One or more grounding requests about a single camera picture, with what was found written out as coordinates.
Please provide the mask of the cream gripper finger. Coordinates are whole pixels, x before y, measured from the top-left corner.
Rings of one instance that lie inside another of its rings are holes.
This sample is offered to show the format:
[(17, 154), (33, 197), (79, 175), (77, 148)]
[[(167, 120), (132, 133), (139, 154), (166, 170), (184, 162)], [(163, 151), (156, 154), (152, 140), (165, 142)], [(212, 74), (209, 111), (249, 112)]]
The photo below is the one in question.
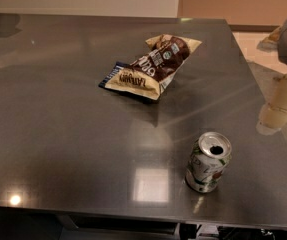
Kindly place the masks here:
[(280, 130), (287, 123), (287, 74), (277, 83), (272, 98), (259, 114), (259, 130)]
[(258, 43), (257, 48), (262, 51), (276, 51), (278, 47), (280, 33), (281, 27), (277, 27), (267, 37), (265, 37)]

